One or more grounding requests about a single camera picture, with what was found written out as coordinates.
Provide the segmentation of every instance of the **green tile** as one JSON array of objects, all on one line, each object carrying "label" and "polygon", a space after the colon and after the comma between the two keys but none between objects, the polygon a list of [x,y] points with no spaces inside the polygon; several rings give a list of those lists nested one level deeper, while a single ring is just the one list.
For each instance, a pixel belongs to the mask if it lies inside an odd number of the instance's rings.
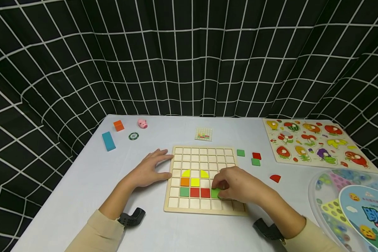
[{"label": "green tile", "polygon": [[243,149],[237,149],[237,156],[245,156],[245,151]]},{"label": "green tile", "polygon": [[260,166],[260,160],[259,159],[252,159],[252,165]]},{"label": "green tile", "polygon": [[189,187],[181,187],[179,196],[181,196],[181,197],[189,197]]},{"label": "green tile", "polygon": [[212,198],[217,199],[218,198],[218,193],[220,192],[220,189],[212,189]]}]

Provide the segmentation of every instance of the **poker chip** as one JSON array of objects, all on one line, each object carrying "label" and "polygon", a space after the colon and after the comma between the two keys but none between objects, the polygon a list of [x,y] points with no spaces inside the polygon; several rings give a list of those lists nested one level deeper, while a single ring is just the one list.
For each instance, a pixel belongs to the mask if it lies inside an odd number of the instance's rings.
[{"label": "poker chip", "polygon": [[130,140],[136,140],[137,138],[139,138],[139,134],[137,132],[130,133],[129,135]]}]

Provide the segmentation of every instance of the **black curtain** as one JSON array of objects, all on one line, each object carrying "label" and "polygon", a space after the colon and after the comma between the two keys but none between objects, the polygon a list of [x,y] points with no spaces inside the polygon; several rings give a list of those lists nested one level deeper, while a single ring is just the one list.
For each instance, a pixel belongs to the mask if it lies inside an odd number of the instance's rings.
[{"label": "black curtain", "polygon": [[0,251],[107,114],[330,119],[378,167],[378,0],[0,0]]}]

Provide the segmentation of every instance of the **cartoon sun face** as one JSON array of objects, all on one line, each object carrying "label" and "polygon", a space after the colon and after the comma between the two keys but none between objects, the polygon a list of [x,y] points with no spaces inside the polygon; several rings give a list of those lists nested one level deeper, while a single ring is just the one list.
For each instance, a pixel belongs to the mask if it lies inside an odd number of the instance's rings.
[{"label": "cartoon sun face", "polygon": [[353,201],[360,201],[360,198],[356,194],[349,194],[349,197]]},{"label": "cartoon sun face", "polygon": [[370,240],[374,240],[376,239],[376,235],[374,234],[374,232],[371,230],[371,228],[369,228],[368,226],[364,226],[364,225],[361,225],[360,226],[360,232],[361,234],[367,238],[367,239],[370,239]]}]

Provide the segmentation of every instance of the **yellow semicircle tile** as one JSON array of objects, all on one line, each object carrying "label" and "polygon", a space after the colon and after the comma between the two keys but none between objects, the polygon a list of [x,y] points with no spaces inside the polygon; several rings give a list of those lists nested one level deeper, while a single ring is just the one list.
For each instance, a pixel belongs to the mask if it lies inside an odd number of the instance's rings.
[{"label": "yellow semicircle tile", "polygon": [[182,177],[190,177],[190,170],[182,172]]},{"label": "yellow semicircle tile", "polygon": [[209,178],[209,175],[204,170],[200,170],[200,177],[202,177],[202,178]]}]

